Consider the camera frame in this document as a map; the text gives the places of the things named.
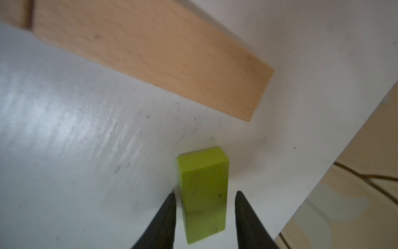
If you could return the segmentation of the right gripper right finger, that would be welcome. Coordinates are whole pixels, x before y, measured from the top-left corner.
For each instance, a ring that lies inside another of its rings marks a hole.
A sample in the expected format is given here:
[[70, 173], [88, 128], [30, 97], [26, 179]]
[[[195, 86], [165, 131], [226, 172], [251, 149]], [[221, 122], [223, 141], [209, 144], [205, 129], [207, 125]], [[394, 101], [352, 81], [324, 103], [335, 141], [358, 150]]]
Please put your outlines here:
[[235, 197], [235, 223], [239, 249], [278, 249], [242, 191]]

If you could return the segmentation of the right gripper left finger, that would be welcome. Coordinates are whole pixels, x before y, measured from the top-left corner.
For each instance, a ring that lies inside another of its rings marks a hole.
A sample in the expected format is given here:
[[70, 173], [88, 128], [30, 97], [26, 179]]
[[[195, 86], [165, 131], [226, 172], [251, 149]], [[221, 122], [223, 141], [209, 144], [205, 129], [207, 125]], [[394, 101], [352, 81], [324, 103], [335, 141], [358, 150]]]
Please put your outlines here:
[[172, 249], [176, 227], [176, 197], [170, 193], [131, 249]]

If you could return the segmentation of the wooden block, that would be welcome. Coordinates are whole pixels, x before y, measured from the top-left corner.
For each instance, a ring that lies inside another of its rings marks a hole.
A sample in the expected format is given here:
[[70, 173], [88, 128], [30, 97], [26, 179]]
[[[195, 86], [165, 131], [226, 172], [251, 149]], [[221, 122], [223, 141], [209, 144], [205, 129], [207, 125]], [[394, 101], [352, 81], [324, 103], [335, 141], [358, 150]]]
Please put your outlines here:
[[33, 3], [32, 0], [1, 0], [1, 22], [30, 30]]
[[36, 1], [33, 33], [244, 121], [274, 72], [175, 1]]

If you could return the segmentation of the light green block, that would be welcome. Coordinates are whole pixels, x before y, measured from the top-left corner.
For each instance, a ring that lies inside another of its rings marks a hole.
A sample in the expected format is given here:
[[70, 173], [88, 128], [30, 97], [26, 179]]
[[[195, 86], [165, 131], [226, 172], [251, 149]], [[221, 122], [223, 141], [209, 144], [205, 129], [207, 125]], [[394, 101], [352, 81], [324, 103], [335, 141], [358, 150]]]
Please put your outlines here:
[[177, 157], [180, 198], [188, 244], [226, 228], [230, 161], [220, 147]]

